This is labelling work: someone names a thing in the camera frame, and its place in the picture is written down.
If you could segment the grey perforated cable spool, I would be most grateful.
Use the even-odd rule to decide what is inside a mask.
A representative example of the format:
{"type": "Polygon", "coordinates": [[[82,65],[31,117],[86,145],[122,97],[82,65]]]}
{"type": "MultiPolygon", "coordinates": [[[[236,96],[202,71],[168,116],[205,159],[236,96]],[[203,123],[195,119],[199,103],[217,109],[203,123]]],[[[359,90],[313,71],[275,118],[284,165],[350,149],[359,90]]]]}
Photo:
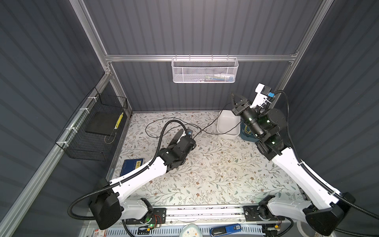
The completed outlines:
{"type": "Polygon", "coordinates": [[[186,136],[186,131],[184,129],[180,129],[176,134],[175,136],[173,137],[173,139],[171,140],[170,144],[171,145],[176,145],[179,143],[180,139],[182,137],[186,136]]]}

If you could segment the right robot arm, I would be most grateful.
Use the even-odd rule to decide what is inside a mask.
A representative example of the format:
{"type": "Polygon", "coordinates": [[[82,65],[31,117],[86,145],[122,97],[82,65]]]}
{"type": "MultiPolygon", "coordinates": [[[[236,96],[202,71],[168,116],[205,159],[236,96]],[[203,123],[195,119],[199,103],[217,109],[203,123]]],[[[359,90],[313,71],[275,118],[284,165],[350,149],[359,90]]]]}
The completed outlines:
{"type": "Polygon", "coordinates": [[[233,114],[241,117],[243,123],[249,127],[257,139],[255,144],[259,152],[284,170],[307,197],[306,201],[291,202],[268,195],[259,202],[258,211],[263,220],[283,216],[289,220],[306,222],[323,236],[337,231],[361,237],[361,233],[338,228],[350,209],[354,208],[372,218],[379,218],[377,214],[355,205],[356,199],[350,193],[340,192],[309,168],[299,158],[292,140],[288,143],[283,141],[279,133],[289,130],[289,114],[283,114],[275,108],[260,112],[260,106],[254,106],[244,96],[232,93],[230,97],[233,114]]]}

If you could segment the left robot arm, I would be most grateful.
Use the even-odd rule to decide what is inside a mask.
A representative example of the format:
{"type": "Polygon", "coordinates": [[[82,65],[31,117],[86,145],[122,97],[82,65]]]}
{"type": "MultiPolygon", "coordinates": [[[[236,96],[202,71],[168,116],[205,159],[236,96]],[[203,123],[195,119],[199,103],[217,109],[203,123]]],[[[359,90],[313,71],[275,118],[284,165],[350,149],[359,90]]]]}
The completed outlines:
{"type": "Polygon", "coordinates": [[[76,220],[94,220],[101,230],[125,219],[148,223],[154,213],[152,205],[146,198],[131,200],[129,196],[155,178],[183,165],[188,154],[196,147],[192,134],[193,131],[181,121],[168,121],[161,131],[158,147],[151,160],[119,178],[111,181],[101,179],[93,191],[69,205],[68,215],[76,220]],[[162,148],[165,130],[172,123],[178,123],[181,130],[166,148],[162,148]]]}

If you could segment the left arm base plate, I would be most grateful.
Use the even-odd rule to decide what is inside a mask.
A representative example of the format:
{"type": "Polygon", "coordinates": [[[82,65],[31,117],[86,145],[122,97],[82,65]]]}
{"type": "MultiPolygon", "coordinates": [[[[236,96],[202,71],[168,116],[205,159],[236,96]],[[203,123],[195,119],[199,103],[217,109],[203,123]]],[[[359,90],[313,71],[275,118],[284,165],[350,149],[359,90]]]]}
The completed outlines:
{"type": "Polygon", "coordinates": [[[154,208],[153,213],[149,216],[150,218],[144,220],[137,219],[126,219],[127,225],[150,225],[150,224],[165,224],[167,216],[166,208],[154,208]]]}

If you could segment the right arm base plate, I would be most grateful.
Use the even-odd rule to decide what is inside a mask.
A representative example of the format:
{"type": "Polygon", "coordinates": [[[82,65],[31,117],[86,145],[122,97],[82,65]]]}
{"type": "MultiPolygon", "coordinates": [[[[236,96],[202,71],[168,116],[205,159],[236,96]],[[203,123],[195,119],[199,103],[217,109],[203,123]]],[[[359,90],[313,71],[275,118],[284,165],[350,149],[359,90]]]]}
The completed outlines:
{"type": "Polygon", "coordinates": [[[272,215],[266,208],[261,208],[259,205],[243,206],[243,213],[246,221],[284,221],[282,216],[272,215]]]}

